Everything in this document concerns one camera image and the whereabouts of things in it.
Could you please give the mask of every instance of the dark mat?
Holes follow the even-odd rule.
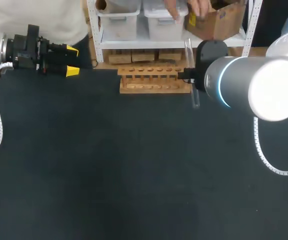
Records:
[[[0,240],[288,239],[288,177],[252,117],[118,95],[114,71],[0,80]],[[288,120],[260,122],[288,170]]]

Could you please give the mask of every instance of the blue light ring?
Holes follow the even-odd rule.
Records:
[[[245,56],[240,56],[238,58],[235,58],[234,60],[230,61],[223,69],[223,71],[220,73],[219,75],[219,79],[218,79],[218,85],[217,85],[217,89],[218,89],[218,95],[219,95],[219,98],[222,100],[222,102],[228,106],[230,108],[230,105],[227,104],[227,102],[224,100],[223,96],[222,96],[222,93],[221,93],[221,82],[222,82],[222,78],[223,78],[223,75],[225,73],[225,71],[228,69],[228,67],[234,63],[235,61],[239,60],[239,59],[243,59],[243,58],[246,58]]]

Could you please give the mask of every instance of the metal shelf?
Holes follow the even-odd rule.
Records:
[[[150,40],[147,18],[140,15],[137,18],[137,39],[132,41],[107,40],[103,31],[101,43],[102,49],[181,49],[184,48],[184,40],[191,39],[192,47],[197,48],[202,42],[200,38],[189,31],[183,30],[181,41],[152,41]],[[228,47],[243,47],[246,40],[245,31],[241,28],[239,34],[225,40]]]
[[[239,34],[225,40],[228,47],[244,47],[243,56],[248,56],[252,45],[254,32],[260,15],[263,0],[249,0],[247,33],[241,28]],[[184,48],[184,40],[190,38],[192,47],[196,48],[201,39],[190,32],[183,30],[182,41],[151,41],[147,20],[140,15],[137,21],[137,40],[111,41],[107,40],[105,31],[99,29],[99,19],[96,15],[95,0],[87,0],[88,14],[92,29],[96,59],[99,63],[104,61],[105,49],[177,49]]]

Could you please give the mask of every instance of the human hand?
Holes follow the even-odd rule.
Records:
[[[179,16],[176,9],[176,0],[164,0],[164,3],[169,14],[173,17],[173,19],[176,19]],[[191,5],[195,15],[201,18],[205,18],[209,12],[209,9],[212,8],[210,0],[188,0],[188,3]]]

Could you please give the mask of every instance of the plastic storage bin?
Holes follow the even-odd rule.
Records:
[[[179,14],[174,20],[165,8],[164,1],[144,0],[144,15],[148,18],[149,38],[153,41],[180,41],[184,18],[189,13],[188,6],[177,1],[176,7]]]
[[[133,12],[101,13],[97,11],[105,39],[109,41],[136,40],[137,20],[140,10],[141,2],[138,3]]]

